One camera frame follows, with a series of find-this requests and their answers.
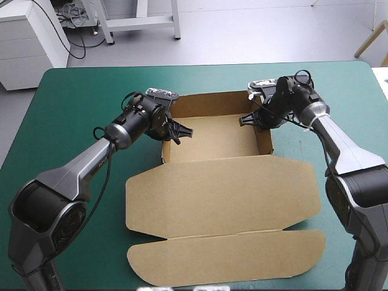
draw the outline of green table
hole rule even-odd
[[[120,113],[131,91],[149,87],[181,95],[244,90],[254,79],[277,78],[299,69],[311,71],[316,89],[332,108],[332,118],[358,143],[388,160],[388,102],[364,62],[314,62],[174,67],[109,67],[48,71],[0,170],[0,288],[23,287],[7,258],[10,220],[6,208],[17,190],[39,172],[61,166],[95,140],[92,129],[107,125]],[[292,124],[272,131],[274,155],[312,163],[321,193],[322,212],[294,229],[320,229],[326,250],[309,272],[291,279],[233,283],[236,289],[339,289],[353,251],[348,235],[327,201],[325,163],[313,133]],[[105,197],[86,229],[56,260],[69,289],[135,289],[147,284],[130,268],[132,244],[157,238],[125,226],[125,181],[160,164],[161,143],[148,136],[113,157]],[[91,184],[96,198],[104,180],[101,170]]]

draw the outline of cardboard box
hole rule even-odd
[[[311,269],[325,239],[283,229],[320,212],[313,167],[269,155],[269,130],[240,127],[246,92],[180,97],[178,122],[194,129],[165,142],[165,164],[126,183],[130,230],[165,238],[129,248],[132,269],[156,286],[285,278]]]
[[[269,130],[240,127],[239,117],[256,109],[246,91],[181,96],[172,106],[175,120],[193,129],[181,144],[163,143],[164,162],[202,161],[237,156],[270,155]]]

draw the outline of box flap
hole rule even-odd
[[[248,113],[252,101],[246,91],[216,92],[180,96],[171,108],[174,118]]]
[[[127,257],[144,281],[177,287],[300,275],[318,262],[324,245],[316,230],[254,232],[140,244]]]
[[[281,230],[321,209],[313,167],[270,155],[167,163],[126,197],[127,227],[162,238]]]

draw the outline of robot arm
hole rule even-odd
[[[53,258],[70,245],[95,210],[86,217],[89,182],[115,152],[128,148],[143,133],[160,141],[173,139],[177,144],[180,137],[192,136],[191,129],[171,118],[170,105],[178,94],[148,89],[146,95],[133,92],[126,98],[131,96],[125,106],[123,101],[117,118],[104,129],[97,128],[104,131],[102,138],[66,165],[40,173],[10,204],[8,256],[28,291],[65,290]]]
[[[332,121],[310,73],[299,72],[251,82],[250,97],[260,96],[264,101],[240,124],[274,129],[292,121],[292,114],[300,126],[318,135],[327,163],[327,197],[345,230],[356,239],[345,290],[380,291],[388,273],[388,168],[380,156],[358,147]]]

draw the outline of gray floor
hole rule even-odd
[[[344,61],[371,34],[372,0],[180,0],[182,39],[170,28],[115,34],[115,45],[87,50],[69,67],[237,64],[257,62]],[[105,1],[111,18],[133,15],[135,1]],[[169,0],[150,0],[149,12],[170,11]],[[378,23],[384,18],[379,4]],[[97,43],[90,30],[87,45]],[[77,35],[68,32],[71,40]],[[379,67],[387,53],[383,33],[361,59]],[[81,55],[80,48],[72,50]],[[18,131],[34,90],[6,92],[0,86],[0,166]]]

